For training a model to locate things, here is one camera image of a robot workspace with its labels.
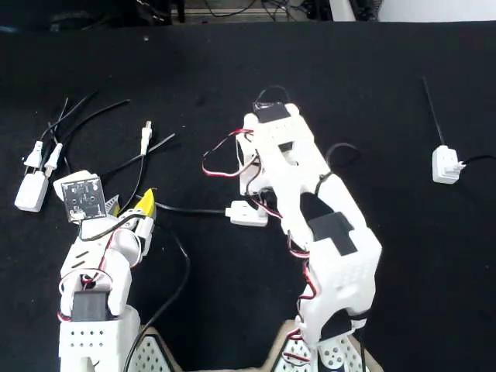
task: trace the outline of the white connector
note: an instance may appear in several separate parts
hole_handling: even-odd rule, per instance
[[[39,212],[47,194],[48,179],[41,170],[24,176],[14,205],[21,211]]]
[[[247,201],[235,200],[231,203],[231,207],[226,208],[226,217],[229,217],[231,223],[243,226],[259,226],[267,225],[269,217],[262,208],[252,208]]]
[[[148,151],[148,144],[152,138],[152,122],[146,121],[146,125],[141,129],[141,155],[145,155]]]
[[[41,150],[43,149],[43,141],[36,141],[33,151],[28,155],[24,161],[27,167],[39,168],[41,165]]]
[[[52,175],[53,170],[57,169],[57,163],[59,161],[60,152],[62,150],[62,143],[58,143],[53,149],[48,161],[45,163],[45,175],[49,178]]]
[[[432,180],[439,184],[454,184],[465,164],[458,161],[456,151],[441,145],[432,153]]]

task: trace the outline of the circuit board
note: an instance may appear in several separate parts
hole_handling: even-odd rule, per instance
[[[61,185],[69,222],[106,217],[105,196],[99,177]]]

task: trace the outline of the black fabric surface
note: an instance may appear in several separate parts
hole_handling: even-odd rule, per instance
[[[288,89],[322,152],[343,141],[362,152],[335,170],[383,244],[366,331],[370,352],[388,371],[493,370],[496,164],[471,164],[452,186],[432,182],[439,140],[419,77],[427,77],[446,141],[460,158],[495,154],[495,38],[494,23],[0,35],[2,370],[58,369],[58,273],[76,228],[51,189],[39,214],[13,201],[19,159],[65,95],[101,87],[87,113],[133,100],[79,132],[68,151],[74,169],[102,173],[134,156],[140,128],[152,119],[156,139],[179,138],[150,157],[141,192],[156,187],[163,203],[224,208],[237,197],[237,180],[203,175],[201,155],[243,124],[270,84]],[[234,149],[229,143],[209,158],[211,167],[236,169]],[[128,198],[137,173],[135,164],[116,175],[107,197]],[[192,261],[184,293],[156,324],[177,361],[186,370],[260,366],[304,287],[278,224],[158,217],[175,228]],[[157,231],[129,296],[143,322],[172,293],[183,265]]]

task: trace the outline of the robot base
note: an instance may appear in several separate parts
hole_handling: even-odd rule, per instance
[[[310,364],[294,367],[282,358],[288,352],[305,357],[309,351],[302,341],[289,340],[286,335],[295,327],[287,320],[279,330],[269,356],[262,367],[238,370],[202,370],[202,372],[311,372]],[[362,372],[360,344],[352,336],[342,336],[325,341],[319,346],[319,372]],[[365,351],[368,372],[384,372],[377,361]],[[133,355],[129,372],[183,372],[158,333],[151,329]]]

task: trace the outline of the robotic arm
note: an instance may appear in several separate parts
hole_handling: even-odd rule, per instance
[[[67,179],[60,181],[56,190]],[[93,194],[83,194],[78,201],[83,199],[90,204],[88,211],[100,210]],[[71,211],[71,215],[88,216],[83,208]],[[60,270],[60,372],[122,372],[140,327],[137,310],[126,304],[131,268],[148,254],[154,219],[149,190],[119,217],[108,213],[80,221],[79,236]]]
[[[281,228],[290,245],[292,240],[300,248],[299,256],[308,259],[308,285],[298,301],[297,329],[291,336],[316,348],[322,328],[342,309],[350,317],[345,334],[364,326],[374,299],[381,245],[345,184],[329,169],[298,108],[277,103],[246,115],[236,140],[243,152],[239,167],[246,168],[240,193],[252,198],[267,190],[275,193]],[[333,212],[306,221],[301,193],[314,194]],[[267,210],[262,198],[255,202]],[[343,334],[328,331],[327,338]]]

